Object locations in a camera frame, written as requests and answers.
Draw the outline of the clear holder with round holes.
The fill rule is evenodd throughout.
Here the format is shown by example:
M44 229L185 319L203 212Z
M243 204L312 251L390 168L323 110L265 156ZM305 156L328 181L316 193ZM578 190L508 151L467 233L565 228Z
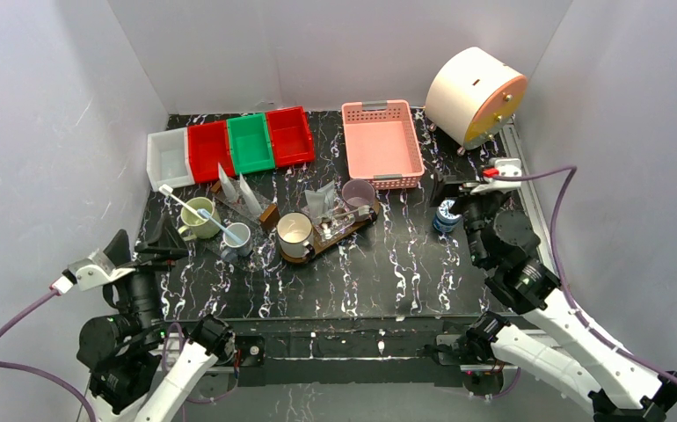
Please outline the clear holder with round holes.
M237 195L234 200L230 200L227 197L220 181L216 181L211 186L210 192L220 204L222 204L224 207L228 207L231 211L241 215L245 219L255 222L256 224L260 224L261 217L266 215L268 212L273 211L273 209L276 207L273 201L252 189L252 196L261 209L261 213L256 215L251 211L251 207L248 205L248 201L245 198L245 193L241 189L239 181L231 180L230 183L232 184L233 189Z

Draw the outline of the grey mug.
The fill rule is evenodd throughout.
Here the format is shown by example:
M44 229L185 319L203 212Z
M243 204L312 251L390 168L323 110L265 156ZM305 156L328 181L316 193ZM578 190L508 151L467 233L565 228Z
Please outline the grey mug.
M226 262L248 258L252 253L251 229L242 222L233 222L223 232L221 257Z

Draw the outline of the clear textured square holder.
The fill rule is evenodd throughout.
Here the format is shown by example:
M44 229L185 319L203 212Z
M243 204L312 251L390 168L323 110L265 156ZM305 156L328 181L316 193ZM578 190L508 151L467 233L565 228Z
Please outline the clear textured square holder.
M336 199L335 208L329 211L327 214L343 213L345 211L348 211L345 202L341 199ZM307 206L302 208L302 212L309 217ZM346 219L345 221L333 224L321 223L321 220L313 222L311 219L310 222L313 225L316 244L328 244L329 242L338 239L340 235L345 234L349 230L349 228L355 223L353 218Z

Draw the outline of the white toothbrush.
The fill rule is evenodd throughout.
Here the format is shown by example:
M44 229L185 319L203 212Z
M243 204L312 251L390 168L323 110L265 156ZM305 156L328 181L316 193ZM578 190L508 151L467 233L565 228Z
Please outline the white toothbrush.
M237 236L234 232L232 232L230 229L227 229L224 227L219 221L217 221L213 215L207 211L205 208L198 208L196 210L196 213L198 214L199 217L202 219L209 220L213 222L226 236L229 236L233 241L235 241L238 245L243 245L244 240L241 239L239 236Z
M194 208L190 206L186 201L181 200L179 197L173 194L173 188L171 186L168 186L166 184L163 184L158 187L158 191L162 193L165 197L170 198L174 201L176 201L178 204L180 204L184 209L188 210L190 213L197 215L196 210L198 208Z

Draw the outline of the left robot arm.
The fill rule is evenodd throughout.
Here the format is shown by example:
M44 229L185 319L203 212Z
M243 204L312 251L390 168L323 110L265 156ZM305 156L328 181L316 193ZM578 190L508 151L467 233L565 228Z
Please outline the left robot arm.
M157 275L189 254L172 220L158 221L150 237L132 246L121 229L103 250L69 266L76 286L100 288L114 314L82 327L76 358L90 371L83 406L90 421L171 421L200 378L236 354L236 334L207 315L188 332L182 351L157 387L152 385L166 343Z

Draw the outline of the beige toothbrush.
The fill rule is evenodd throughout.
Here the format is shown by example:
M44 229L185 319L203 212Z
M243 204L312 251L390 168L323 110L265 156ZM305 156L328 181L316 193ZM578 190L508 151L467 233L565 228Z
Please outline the beige toothbrush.
M362 206L356 209L345 211L343 213L327 214L321 217L321 223L338 223L346 219L353 218L355 222L362 222L366 220L374 221L376 219L376 212L369 206Z

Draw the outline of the purple mug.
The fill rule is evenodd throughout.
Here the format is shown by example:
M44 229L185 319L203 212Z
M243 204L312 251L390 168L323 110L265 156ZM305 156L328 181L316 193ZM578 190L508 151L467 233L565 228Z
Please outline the purple mug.
M372 207L375 203L375 188L364 179L351 179L343 185L341 197L348 210Z

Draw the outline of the green mug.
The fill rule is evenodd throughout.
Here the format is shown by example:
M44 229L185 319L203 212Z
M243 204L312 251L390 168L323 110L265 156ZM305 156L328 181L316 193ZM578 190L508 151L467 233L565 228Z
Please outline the green mug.
M180 219L183 225L178 229L184 241L211 240L221 232L214 222L198 214L199 209L206 210L217 222L222 221L214 202L210 199L196 197L188 200L186 206L181 209Z

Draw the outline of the orange cap toothpaste tube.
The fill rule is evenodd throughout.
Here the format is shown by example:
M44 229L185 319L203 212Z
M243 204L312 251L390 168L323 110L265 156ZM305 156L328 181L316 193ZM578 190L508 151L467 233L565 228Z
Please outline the orange cap toothpaste tube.
M320 190L306 190L304 196L307 202L310 219L313 222L320 221L323 218L326 205L325 193Z

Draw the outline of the white ribbed mug black rim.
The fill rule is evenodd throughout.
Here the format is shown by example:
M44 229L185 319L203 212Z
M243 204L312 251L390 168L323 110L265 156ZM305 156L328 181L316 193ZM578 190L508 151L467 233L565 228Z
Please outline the white ribbed mug black rim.
M314 232L310 218L300 212L282 216L276 225L283 256L291 259L309 259L315 252Z

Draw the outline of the blue cap toothpaste tube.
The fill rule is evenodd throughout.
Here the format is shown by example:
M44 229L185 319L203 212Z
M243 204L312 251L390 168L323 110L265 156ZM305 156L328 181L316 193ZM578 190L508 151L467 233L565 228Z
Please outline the blue cap toothpaste tube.
M245 176L243 174L239 175L238 180L239 189L241 191L241 196L243 198L244 204L247 207L250 215L254 217L260 217L263 213L263 207L260 204L255 192L252 191L248 185Z

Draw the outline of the brown wooden holder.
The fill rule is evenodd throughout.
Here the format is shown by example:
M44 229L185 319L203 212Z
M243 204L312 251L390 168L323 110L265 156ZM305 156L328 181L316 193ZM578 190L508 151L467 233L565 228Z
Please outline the brown wooden holder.
M280 211L275 203L269 204L258 218L259 225L265 233L276 228L280 220Z

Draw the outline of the black cap toothpaste tube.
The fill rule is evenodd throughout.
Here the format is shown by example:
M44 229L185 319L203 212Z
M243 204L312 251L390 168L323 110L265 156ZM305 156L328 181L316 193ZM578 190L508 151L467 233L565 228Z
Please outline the black cap toothpaste tube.
M323 205L323 212L324 213L328 213L329 211L331 211L332 209L335 208L336 198L337 198L336 181L335 180L332 180L331 182L327 183L326 185L318 188L317 193L319 193L322 196L322 199L324 201L324 205Z

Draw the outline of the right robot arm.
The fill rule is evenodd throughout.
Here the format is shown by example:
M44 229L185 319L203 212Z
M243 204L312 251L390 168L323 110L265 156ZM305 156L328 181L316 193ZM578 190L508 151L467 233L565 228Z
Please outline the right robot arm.
M677 373L629 358L571 305L561 280L539 259L540 237L528 216L504 207L511 188L433 175L429 204L451 199L462 218L473 266L506 308L547 333L557 351L507 318L483 313L456 341L440 346L465 360L500 360L528 371L583 404L595 421L664 421L677 403Z

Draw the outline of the pink cap toothpaste tube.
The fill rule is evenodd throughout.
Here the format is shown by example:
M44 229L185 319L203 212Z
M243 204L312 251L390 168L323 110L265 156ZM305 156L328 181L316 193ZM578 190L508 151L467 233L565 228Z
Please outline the pink cap toothpaste tube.
M227 175L226 171L223 169L222 164L219 163L217 165L217 170L218 170L218 176L219 176L219 181L221 184L221 189L222 192L225 195L225 198L227 202L230 203L235 203L239 199L239 194L237 193L237 190L235 189L234 185L232 184L231 179Z

